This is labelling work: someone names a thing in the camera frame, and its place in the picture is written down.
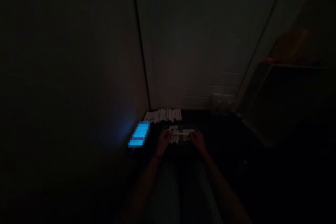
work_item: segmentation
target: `wrist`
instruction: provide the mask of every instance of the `wrist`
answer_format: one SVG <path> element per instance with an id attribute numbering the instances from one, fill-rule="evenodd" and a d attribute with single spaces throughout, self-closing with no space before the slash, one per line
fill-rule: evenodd
<path id="1" fill-rule="evenodd" d="M 161 158 L 163 153 L 161 151 L 156 150 L 154 155 L 159 156 Z"/>
<path id="2" fill-rule="evenodd" d="M 206 150 L 200 151 L 199 154 L 203 159 L 207 158 L 209 156 L 208 152 Z"/>

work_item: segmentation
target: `wall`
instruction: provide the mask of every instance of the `wall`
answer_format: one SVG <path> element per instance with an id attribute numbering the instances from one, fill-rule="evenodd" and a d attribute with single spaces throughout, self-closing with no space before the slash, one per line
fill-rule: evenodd
<path id="1" fill-rule="evenodd" d="M 258 46 L 255 49 L 254 55 L 245 72 L 243 81 L 240 84 L 237 93 L 237 100 L 232 109 L 234 112 L 237 111 L 239 106 L 246 106 L 246 104 L 241 104 L 241 101 L 254 71 L 256 70 L 258 64 L 268 57 L 278 37 L 291 29 L 304 2 L 305 0 L 276 0 L 258 42 Z"/>
<path id="2" fill-rule="evenodd" d="M 275 0 L 138 0 L 152 108 L 235 95 Z"/>
<path id="3" fill-rule="evenodd" d="M 294 27 L 308 29 L 308 41 L 302 56 L 321 58 L 324 65 L 336 65 L 335 0 L 306 0 Z"/>
<path id="4" fill-rule="evenodd" d="M 133 1 L 2 0 L 1 207 L 102 167 L 115 191 L 125 182 L 127 138 L 149 109 Z"/>

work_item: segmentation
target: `leg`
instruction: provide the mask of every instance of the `leg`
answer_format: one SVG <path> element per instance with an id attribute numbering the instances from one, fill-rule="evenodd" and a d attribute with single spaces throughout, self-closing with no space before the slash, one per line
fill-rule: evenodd
<path id="1" fill-rule="evenodd" d="M 223 223 L 203 163 L 190 163 L 183 170 L 183 223 Z"/>
<path id="2" fill-rule="evenodd" d="M 180 223 L 180 195 L 176 167 L 162 163 L 149 199 L 145 223 Z"/>

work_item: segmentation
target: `door panel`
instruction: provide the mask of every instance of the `door panel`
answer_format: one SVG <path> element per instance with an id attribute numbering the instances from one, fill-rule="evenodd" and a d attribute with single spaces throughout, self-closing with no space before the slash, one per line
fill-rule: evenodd
<path id="1" fill-rule="evenodd" d="M 152 109 L 235 95 L 274 1 L 137 0 Z"/>

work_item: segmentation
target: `finger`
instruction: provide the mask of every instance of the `finger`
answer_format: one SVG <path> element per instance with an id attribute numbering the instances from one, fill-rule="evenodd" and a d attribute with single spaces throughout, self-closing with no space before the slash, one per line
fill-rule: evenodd
<path id="1" fill-rule="evenodd" d="M 169 134 L 169 129 L 166 129 L 164 132 L 163 132 L 163 136 L 166 138 Z"/>
<path id="2" fill-rule="evenodd" d="M 193 132 L 189 132 L 188 137 L 189 137 L 191 140 L 195 140 L 195 137 L 194 137 L 194 135 L 193 135 Z"/>
<path id="3" fill-rule="evenodd" d="M 170 131 L 169 134 L 168 134 L 168 136 L 167 136 L 167 140 L 170 140 L 171 137 L 172 137 L 172 135 L 173 135 L 173 133 L 172 133 L 172 131 Z"/>

